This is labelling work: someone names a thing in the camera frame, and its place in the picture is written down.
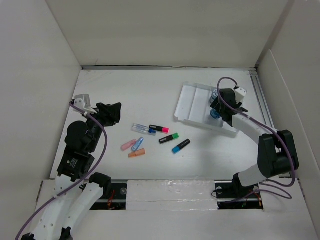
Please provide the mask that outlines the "blue slime jar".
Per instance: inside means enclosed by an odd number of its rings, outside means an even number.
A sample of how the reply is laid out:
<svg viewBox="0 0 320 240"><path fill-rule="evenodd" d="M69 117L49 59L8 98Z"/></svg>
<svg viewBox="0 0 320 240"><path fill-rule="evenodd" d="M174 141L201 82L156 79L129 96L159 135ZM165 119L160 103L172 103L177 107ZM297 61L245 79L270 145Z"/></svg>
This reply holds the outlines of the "blue slime jar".
<svg viewBox="0 0 320 240"><path fill-rule="evenodd" d="M212 104L219 97L218 89L214 88L211 92L209 103Z"/></svg>
<svg viewBox="0 0 320 240"><path fill-rule="evenodd" d="M210 110L210 116L216 120L221 118L221 115L214 108Z"/></svg>

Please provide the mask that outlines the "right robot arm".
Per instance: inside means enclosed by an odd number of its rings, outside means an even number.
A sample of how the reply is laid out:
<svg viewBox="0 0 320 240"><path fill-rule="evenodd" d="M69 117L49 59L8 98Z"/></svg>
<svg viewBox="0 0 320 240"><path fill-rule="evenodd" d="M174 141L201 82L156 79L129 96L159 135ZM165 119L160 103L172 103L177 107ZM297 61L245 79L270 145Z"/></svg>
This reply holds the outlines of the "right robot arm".
<svg viewBox="0 0 320 240"><path fill-rule="evenodd" d="M218 89L210 106L225 123L243 132L258 146L257 163L236 173L228 188L238 198L272 177L288 172L295 174L300 166L293 134L249 117L248 111L242 107L244 97L245 90L240 87Z"/></svg>

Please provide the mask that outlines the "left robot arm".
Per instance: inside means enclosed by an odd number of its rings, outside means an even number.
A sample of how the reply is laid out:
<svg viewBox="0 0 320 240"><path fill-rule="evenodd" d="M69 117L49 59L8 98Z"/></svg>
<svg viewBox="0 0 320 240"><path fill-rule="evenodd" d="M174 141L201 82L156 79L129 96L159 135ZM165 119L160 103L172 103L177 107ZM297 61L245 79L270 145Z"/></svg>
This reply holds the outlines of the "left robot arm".
<svg viewBox="0 0 320 240"><path fill-rule="evenodd" d="M103 136L101 155L105 155L108 145L105 128L120 122L122 104L97 103L91 108L83 99L76 98L69 106L86 121L75 121L67 128L66 147L57 168L52 197L23 225L26 228L42 212L37 226L26 234L18 232L17 240L71 240L95 202L111 194L112 179L95 171L102 159L95 159L92 153Z"/></svg>

